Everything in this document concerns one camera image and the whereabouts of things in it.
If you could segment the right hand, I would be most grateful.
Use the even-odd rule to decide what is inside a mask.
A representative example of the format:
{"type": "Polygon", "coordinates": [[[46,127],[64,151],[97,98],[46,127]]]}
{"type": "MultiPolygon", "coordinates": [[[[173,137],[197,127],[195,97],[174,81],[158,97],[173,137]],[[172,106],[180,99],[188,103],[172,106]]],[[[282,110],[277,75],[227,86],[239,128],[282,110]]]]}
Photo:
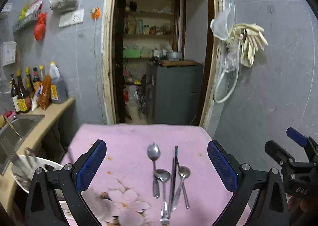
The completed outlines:
{"type": "Polygon", "coordinates": [[[317,210],[317,199],[303,200],[290,194],[287,194],[287,199],[287,207],[289,211],[295,210],[297,208],[300,208],[303,212],[317,210]]]}

